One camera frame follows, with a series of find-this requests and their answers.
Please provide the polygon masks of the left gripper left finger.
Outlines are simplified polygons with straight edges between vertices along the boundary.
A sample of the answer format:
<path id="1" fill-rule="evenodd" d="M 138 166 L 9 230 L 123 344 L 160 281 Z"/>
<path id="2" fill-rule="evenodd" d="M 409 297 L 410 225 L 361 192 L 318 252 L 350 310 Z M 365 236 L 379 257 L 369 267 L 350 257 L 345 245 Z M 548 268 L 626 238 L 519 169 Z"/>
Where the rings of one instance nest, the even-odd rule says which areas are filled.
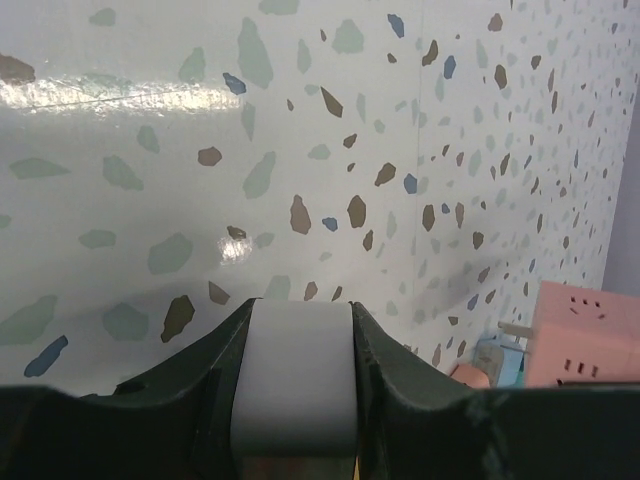
<path id="1" fill-rule="evenodd" d="M 239 478 L 231 416 L 253 306 L 111 395 L 2 387 L 2 478 Z"/>

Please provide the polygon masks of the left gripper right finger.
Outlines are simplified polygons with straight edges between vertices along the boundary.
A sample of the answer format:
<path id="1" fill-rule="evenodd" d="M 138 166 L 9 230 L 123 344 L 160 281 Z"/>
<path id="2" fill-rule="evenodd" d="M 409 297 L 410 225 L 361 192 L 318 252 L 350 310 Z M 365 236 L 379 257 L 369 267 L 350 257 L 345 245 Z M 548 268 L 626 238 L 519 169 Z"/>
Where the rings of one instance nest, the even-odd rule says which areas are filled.
<path id="1" fill-rule="evenodd" d="M 638 384 L 473 389 L 351 309 L 360 478 L 638 478 Z"/>

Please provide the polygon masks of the salmon plug cube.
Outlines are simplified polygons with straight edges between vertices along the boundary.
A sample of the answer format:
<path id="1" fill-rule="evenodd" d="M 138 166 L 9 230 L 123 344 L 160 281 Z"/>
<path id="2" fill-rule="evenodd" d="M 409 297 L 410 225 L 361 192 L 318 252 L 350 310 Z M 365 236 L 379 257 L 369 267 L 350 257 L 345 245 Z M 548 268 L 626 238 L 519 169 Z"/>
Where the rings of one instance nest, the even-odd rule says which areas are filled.
<path id="1" fill-rule="evenodd" d="M 488 375 L 470 363 L 457 364 L 450 377 L 474 389 L 487 389 L 491 386 Z"/>

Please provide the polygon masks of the blue plug cube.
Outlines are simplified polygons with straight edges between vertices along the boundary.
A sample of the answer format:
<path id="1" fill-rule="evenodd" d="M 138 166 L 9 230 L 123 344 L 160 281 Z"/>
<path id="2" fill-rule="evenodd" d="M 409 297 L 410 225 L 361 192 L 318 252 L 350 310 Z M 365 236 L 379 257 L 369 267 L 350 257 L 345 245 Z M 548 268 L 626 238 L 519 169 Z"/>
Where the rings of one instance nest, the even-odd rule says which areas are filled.
<path id="1" fill-rule="evenodd" d="M 496 336 L 478 341 L 472 365 L 487 375 L 491 387 L 510 387 L 518 383 L 525 360 L 520 338 Z"/>

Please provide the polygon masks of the pink cube charger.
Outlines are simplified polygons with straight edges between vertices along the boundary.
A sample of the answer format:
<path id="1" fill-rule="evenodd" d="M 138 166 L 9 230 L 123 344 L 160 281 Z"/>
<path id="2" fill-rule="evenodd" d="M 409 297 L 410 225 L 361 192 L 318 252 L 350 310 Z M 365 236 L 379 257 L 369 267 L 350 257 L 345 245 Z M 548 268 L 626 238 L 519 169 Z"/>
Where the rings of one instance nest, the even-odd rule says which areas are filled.
<path id="1" fill-rule="evenodd" d="M 544 281 L 532 324 L 501 322 L 527 340 L 525 385 L 639 381 L 639 299 Z"/>

